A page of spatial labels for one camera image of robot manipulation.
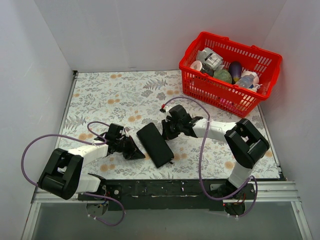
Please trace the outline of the black zippered tool case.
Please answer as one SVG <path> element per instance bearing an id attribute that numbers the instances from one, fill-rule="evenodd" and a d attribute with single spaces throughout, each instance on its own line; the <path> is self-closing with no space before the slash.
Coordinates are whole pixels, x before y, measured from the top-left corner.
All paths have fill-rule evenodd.
<path id="1" fill-rule="evenodd" d="M 145 125 L 136 135 L 157 169 L 174 158 L 174 153 L 153 122 Z"/>

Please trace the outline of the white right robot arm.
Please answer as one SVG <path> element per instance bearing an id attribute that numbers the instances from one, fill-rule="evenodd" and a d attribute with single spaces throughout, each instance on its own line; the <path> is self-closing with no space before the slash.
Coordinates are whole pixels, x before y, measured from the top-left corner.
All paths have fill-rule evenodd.
<path id="1" fill-rule="evenodd" d="M 237 199 L 245 192 L 245 186 L 254 179 L 253 168 L 270 148 L 269 142 L 246 118 L 238 122 L 219 122 L 201 116 L 191 117 L 185 108 L 178 104 L 169 110 L 160 109 L 165 114 L 162 120 L 162 137 L 173 140 L 183 133 L 193 138 L 207 138 L 227 143 L 236 163 L 226 180 L 212 194 L 213 200 Z"/>

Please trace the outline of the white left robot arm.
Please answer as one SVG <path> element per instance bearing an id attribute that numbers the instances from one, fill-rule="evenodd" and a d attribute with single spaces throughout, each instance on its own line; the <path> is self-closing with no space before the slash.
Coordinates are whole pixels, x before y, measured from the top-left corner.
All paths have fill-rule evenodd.
<path id="1" fill-rule="evenodd" d="M 146 157 L 125 128 L 112 123 L 108 125 L 108 131 L 98 135 L 90 144 L 69 150 L 55 149 L 37 182 L 38 187 L 64 200 L 83 193 L 101 200 L 108 194 L 105 179 L 96 174 L 84 174 L 82 169 L 113 153 L 122 153 L 125 160 Z"/>

